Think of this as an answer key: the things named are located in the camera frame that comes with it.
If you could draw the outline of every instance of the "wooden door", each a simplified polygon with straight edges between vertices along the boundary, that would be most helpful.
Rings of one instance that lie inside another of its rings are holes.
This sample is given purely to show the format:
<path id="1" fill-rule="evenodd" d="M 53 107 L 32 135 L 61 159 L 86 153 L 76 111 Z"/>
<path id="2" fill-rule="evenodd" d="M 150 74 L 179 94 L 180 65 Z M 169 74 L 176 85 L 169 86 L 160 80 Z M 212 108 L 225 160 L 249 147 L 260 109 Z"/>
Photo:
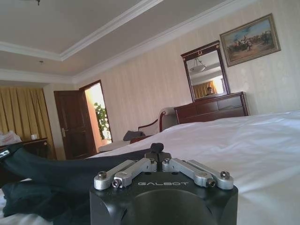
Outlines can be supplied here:
<path id="1" fill-rule="evenodd" d="M 83 90 L 55 91 L 66 159 L 96 154 L 90 116 Z"/>

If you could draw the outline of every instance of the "wooden dresser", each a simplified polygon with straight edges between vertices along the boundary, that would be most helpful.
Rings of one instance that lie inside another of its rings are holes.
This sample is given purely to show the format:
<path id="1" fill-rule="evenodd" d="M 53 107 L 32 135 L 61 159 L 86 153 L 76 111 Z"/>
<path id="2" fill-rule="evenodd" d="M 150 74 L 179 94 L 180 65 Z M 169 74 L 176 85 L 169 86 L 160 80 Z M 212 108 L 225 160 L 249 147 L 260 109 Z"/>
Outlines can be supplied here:
<path id="1" fill-rule="evenodd" d="M 179 124 L 207 122 L 220 118 L 248 116 L 244 92 L 229 95 L 201 98 L 188 105 L 174 108 Z"/>
<path id="2" fill-rule="evenodd" d="M 48 153 L 48 143 L 47 138 L 32 140 L 32 141 L 25 141 L 21 142 L 24 145 L 24 148 L 37 156 L 46 158 Z M 6 148 L 7 146 L 0 146 L 0 150 Z M 10 182 L 17 182 L 20 180 L 25 179 L 24 177 L 17 176 L 6 169 L 0 164 L 0 187 L 2 187 L 6 183 Z"/>

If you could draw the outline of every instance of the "white bed sheet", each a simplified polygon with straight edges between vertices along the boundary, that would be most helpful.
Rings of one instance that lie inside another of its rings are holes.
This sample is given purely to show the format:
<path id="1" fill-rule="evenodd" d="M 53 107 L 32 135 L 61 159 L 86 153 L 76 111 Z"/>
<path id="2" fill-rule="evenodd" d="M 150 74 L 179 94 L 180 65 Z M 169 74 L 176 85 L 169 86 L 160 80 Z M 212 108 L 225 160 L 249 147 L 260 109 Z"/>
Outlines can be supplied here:
<path id="1" fill-rule="evenodd" d="M 227 170 L 239 189 L 238 225 L 298 225 L 300 221 L 300 111 L 228 118 L 171 127 L 102 156 L 161 142 L 173 158 Z M 0 225 L 50 225 L 35 215 L 2 218 Z"/>

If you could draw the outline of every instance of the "picture frame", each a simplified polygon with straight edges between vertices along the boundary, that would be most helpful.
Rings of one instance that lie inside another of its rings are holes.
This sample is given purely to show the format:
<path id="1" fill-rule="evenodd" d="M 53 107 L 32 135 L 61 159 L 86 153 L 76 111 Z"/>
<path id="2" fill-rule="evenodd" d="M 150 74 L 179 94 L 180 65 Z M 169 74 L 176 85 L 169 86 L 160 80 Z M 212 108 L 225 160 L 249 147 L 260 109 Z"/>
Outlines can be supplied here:
<path id="1" fill-rule="evenodd" d="M 273 14 L 220 34 L 228 67 L 281 51 Z"/>

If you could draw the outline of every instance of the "dark cushion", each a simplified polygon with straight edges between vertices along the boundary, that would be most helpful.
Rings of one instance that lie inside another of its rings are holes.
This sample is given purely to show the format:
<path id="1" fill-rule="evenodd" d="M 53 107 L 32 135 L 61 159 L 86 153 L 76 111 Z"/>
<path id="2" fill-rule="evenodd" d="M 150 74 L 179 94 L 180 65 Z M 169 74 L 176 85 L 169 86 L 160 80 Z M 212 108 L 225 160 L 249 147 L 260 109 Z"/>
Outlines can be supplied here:
<path id="1" fill-rule="evenodd" d="M 142 131 L 127 131 L 125 136 L 123 137 L 124 141 L 130 141 L 133 138 L 145 136 L 144 132 Z"/>

